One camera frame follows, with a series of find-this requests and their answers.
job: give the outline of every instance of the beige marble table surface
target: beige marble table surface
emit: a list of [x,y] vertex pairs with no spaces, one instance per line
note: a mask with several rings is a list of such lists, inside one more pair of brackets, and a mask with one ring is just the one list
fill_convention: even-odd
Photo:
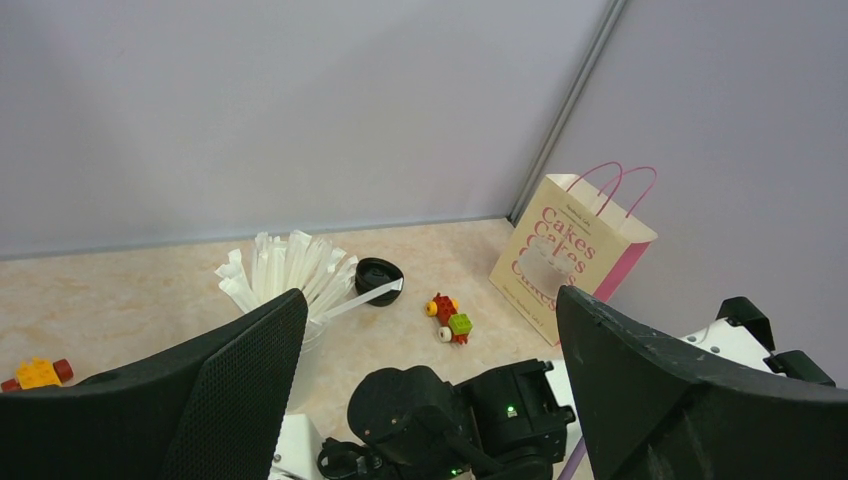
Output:
[[[369,372],[429,365],[457,383],[528,358],[561,358],[489,283],[506,246],[506,220],[397,227],[324,235],[359,258],[404,272],[400,298],[338,319],[325,340],[307,413],[322,436],[356,440],[348,399]],[[0,262],[0,376],[33,356],[67,358],[76,379],[145,358],[239,316],[213,273],[250,240]],[[455,297],[474,322],[468,345],[441,344],[424,304]],[[591,479],[584,461],[576,478]]]

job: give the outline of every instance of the black round container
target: black round container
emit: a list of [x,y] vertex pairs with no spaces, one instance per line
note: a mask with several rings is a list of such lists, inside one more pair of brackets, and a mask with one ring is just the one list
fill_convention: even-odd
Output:
[[[400,269],[393,263],[387,262],[382,258],[363,258],[356,265],[356,279],[354,285],[356,286],[356,293],[362,295],[363,293],[370,292],[381,285],[385,285],[400,278],[403,278],[403,272],[401,272]],[[400,296],[400,292],[402,291],[403,287],[401,286],[400,290],[391,290],[386,292],[368,303],[375,307],[391,305],[392,302]]]

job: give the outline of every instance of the toy car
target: toy car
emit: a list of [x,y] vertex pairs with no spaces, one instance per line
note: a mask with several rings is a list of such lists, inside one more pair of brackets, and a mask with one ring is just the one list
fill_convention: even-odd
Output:
[[12,392],[47,385],[61,386],[74,378],[71,364],[64,358],[50,363],[50,360],[33,357],[32,363],[21,362],[15,371],[15,378],[0,383],[0,391]]
[[468,315],[457,312],[458,309],[459,302],[456,299],[440,293],[436,293],[436,296],[427,302],[427,316],[437,317],[442,325],[439,327],[439,340],[442,343],[468,343],[468,334],[471,333],[473,325]]

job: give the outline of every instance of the pink bag handle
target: pink bag handle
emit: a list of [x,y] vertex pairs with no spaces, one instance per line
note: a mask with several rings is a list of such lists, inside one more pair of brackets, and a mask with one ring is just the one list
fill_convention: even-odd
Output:
[[[642,192],[642,195],[640,195],[640,196],[639,196],[639,198],[637,198],[637,199],[636,199],[636,201],[635,201],[635,202],[633,202],[633,205],[630,207],[630,210],[628,210],[628,211],[627,211],[627,215],[625,215],[625,216],[624,216],[624,218],[628,218],[628,217],[630,216],[630,214],[633,212],[633,209],[635,209],[635,208],[636,208],[636,205],[639,205],[639,202],[641,202],[641,201],[642,201],[642,199],[643,199],[643,198],[645,198],[645,195],[647,195],[647,194],[648,194],[648,192],[650,192],[650,191],[651,191],[651,189],[652,189],[652,188],[654,188],[654,185],[657,183],[657,169],[656,169],[656,168],[654,168],[654,167],[649,167],[649,166],[631,168],[630,170],[626,170],[626,171],[624,171],[624,172],[621,172],[621,176],[622,176],[622,177],[624,177],[625,175],[627,175],[627,174],[629,174],[629,173],[636,172],[636,171],[638,171],[638,170],[650,170],[650,171],[654,172],[654,179],[651,181],[651,184],[650,184],[650,185],[648,185],[648,188],[646,188],[646,189],[645,189],[645,191],[644,191],[644,192]],[[614,180],[615,180],[615,179],[613,178],[612,180],[610,180],[609,182],[607,182],[607,183],[606,183],[606,185],[604,185],[603,187],[601,187],[601,189],[600,189],[600,190],[598,190],[598,196],[599,196],[599,197],[601,196],[601,193],[603,193],[603,192],[604,192],[604,190],[606,190],[606,189],[607,189],[607,187],[609,187],[609,186],[610,186],[610,184],[611,184]],[[620,178],[619,178],[619,182],[618,182],[618,184],[616,184],[616,186],[615,186],[615,189],[613,189],[612,193],[610,194],[610,198],[612,198],[613,194],[615,194],[615,191],[616,191],[616,190],[618,190],[618,186],[619,186],[619,185],[621,185],[621,179],[620,179]]]
[[[617,176],[617,177],[615,177],[615,178],[613,178],[613,179],[612,179],[612,180],[610,180],[609,182],[607,182],[607,184],[606,184],[606,185],[604,185],[604,188],[607,188],[607,186],[608,186],[610,183],[615,182],[616,180],[618,180],[618,182],[615,184],[615,188],[613,188],[613,189],[612,189],[612,193],[610,193],[610,196],[609,196],[609,197],[607,197],[607,201],[606,201],[606,202],[604,202],[604,204],[603,204],[603,205],[601,205],[601,209],[600,209],[600,210],[598,210],[598,213],[596,213],[596,214],[595,214],[595,216],[596,216],[596,217],[597,217],[598,215],[600,215],[600,214],[601,214],[601,212],[603,212],[605,208],[607,208],[607,204],[610,202],[610,200],[612,200],[612,196],[613,196],[613,195],[615,195],[615,192],[616,192],[616,191],[618,191],[618,187],[620,187],[620,186],[621,186],[621,179],[622,179],[622,178],[624,178],[624,167],[622,167],[620,163],[618,163],[618,162],[607,162],[607,163],[604,163],[604,164],[602,164],[602,165],[598,165],[597,167],[595,167],[595,168],[593,168],[593,169],[589,170],[588,172],[584,173],[583,175],[580,175],[579,177],[577,177],[577,180],[574,180],[574,182],[572,182],[572,184],[571,184],[571,185],[570,185],[567,189],[565,189],[565,191],[566,191],[566,192],[570,192],[570,191],[571,191],[571,189],[572,189],[572,188],[574,188],[574,185],[577,185],[577,182],[579,182],[580,180],[583,180],[583,178],[585,178],[585,177],[586,177],[586,175],[589,175],[590,173],[592,173],[592,172],[594,172],[595,170],[598,170],[598,169],[600,169],[600,168],[604,168],[604,167],[606,167],[607,165],[616,165],[616,166],[618,166],[618,176]],[[602,191],[603,191],[603,189],[598,190],[598,196],[601,196],[601,192],[602,192]]]

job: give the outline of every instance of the white wall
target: white wall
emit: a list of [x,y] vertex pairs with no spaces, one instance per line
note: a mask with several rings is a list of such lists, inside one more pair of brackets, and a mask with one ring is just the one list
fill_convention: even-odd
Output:
[[660,170],[616,308],[681,335],[748,296],[848,386],[846,25],[844,0],[630,2],[547,168]]
[[603,0],[0,2],[0,257],[505,214]]

